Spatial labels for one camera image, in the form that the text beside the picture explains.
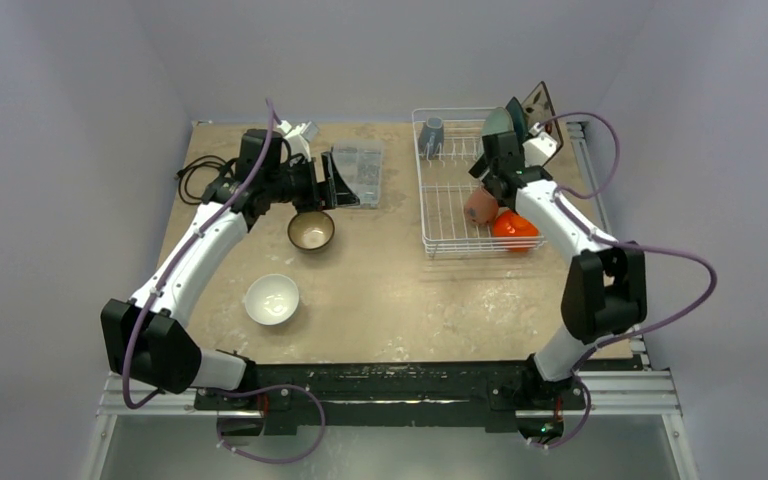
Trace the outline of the grey printed mug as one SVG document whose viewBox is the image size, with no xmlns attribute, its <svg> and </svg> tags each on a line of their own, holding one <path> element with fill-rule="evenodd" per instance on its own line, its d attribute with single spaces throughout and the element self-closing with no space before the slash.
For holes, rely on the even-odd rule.
<svg viewBox="0 0 768 480">
<path fill-rule="evenodd" d="M 441 152 L 444 139 L 444 121 L 436 116 L 427 118 L 422 124 L 417 140 L 419 153 L 425 159 L 434 158 Z"/>
</svg>

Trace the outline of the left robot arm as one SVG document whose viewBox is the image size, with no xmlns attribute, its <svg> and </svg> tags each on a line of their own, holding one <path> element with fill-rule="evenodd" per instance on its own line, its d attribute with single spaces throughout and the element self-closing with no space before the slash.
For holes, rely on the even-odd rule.
<svg viewBox="0 0 768 480">
<path fill-rule="evenodd" d="M 218 389 L 232 408 L 252 405 L 258 382 L 246 371 L 253 361 L 199 347 L 186 321 L 225 257 L 272 205 L 319 213 L 359 202 L 332 152 L 314 161 L 300 129 L 247 130 L 238 156 L 206 186 L 188 230 L 158 270 L 128 299 L 103 307 L 110 369 L 163 392 Z"/>
</svg>

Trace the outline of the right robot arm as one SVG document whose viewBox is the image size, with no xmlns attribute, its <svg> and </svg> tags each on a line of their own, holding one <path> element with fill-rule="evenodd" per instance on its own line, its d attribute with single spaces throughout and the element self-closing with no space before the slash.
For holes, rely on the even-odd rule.
<svg viewBox="0 0 768 480">
<path fill-rule="evenodd" d="M 599 342 L 617 338 L 647 315 L 644 254 L 620 246 L 581 214 L 547 170 L 528 163 L 539 139 L 519 141 L 513 131 L 483 136 L 475 172 L 504 207 L 533 224 L 565 258 L 562 325 L 527 360 L 524 399 L 544 407 L 571 384 L 577 366 Z"/>
</svg>

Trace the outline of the white bowl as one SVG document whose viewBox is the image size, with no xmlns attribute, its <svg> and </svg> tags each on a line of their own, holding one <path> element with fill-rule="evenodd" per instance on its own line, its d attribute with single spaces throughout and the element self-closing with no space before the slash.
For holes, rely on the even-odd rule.
<svg viewBox="0 0 768 480">
<path fill-rule="evenodd" d="M 254 281 L 244 296 L 249 318 L 263 326 L 287 322 L 300 304 L 297 284 L 282 274 L 264 275 Z"/>
</svg>

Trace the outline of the brown rimmed beige bowl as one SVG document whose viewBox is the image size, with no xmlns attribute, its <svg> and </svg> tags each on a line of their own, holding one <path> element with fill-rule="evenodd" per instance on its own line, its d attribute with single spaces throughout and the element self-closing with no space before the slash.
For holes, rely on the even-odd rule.
<svg viewBox="0 0 768 480">
<path fill-rule="evenodd" d="M 304 252 L 316 252 L 326 248 L 335 233 L 333 218 L 323 211 L 298 213 L 287 226 L 290 243 Z"/>
</svg>

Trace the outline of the pink flowered mug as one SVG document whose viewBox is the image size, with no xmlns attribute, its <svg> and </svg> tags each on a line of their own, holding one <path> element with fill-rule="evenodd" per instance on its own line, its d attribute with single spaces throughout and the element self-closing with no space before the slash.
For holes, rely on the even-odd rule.
<svg viewBox="0 0 768 480">
<path fill-rule="evenodd" d="M 497 200 L 483 186 L 477 187 L 463 206 L 465 219 L 477 226 L 492 224 L 498 212 Z"/>
</svg>

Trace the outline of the light green round plate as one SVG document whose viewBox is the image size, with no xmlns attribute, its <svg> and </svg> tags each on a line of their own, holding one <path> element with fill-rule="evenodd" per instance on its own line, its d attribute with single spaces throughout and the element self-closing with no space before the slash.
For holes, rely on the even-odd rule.
<svg viewBox="0 0 768 480">
<path fill-rule="evenodd" d="M 509 111 L 504 107 L 496 107 L 486 117 L 481 129 L 481 136 L 504 134 L 514 131 L 514 121 Z"/>
</svg>

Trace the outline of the orange bowl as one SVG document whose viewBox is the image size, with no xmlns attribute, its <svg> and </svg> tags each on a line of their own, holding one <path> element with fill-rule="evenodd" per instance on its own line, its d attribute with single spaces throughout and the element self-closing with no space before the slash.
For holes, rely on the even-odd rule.
<svg viewBox="0 0 768 480">
<path fill-rule="evenodd" d="M 496 218 L 492 234 L 502 239 L 517 238 L 516 242 L 505 242 L 505 248 L 515 253 L 529 252 L 540 236 L 539 230 L 531 222 L 510 210 L 505 210 Z"/>
</svg>

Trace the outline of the teal square plate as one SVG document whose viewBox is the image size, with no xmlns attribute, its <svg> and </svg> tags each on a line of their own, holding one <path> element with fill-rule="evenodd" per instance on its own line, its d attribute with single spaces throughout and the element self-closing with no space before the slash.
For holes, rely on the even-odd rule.
<svg viewBox="0 0 768 480">
<path fill-rule="evenodd" d="M 512 127 L 518 142 L 520 144 L 524 143 L 528 133 L 527 116 L 521 102 L 516 96 L 513 96 L 505 105 L 505 109 L 511 118 Z"/>
</svg>

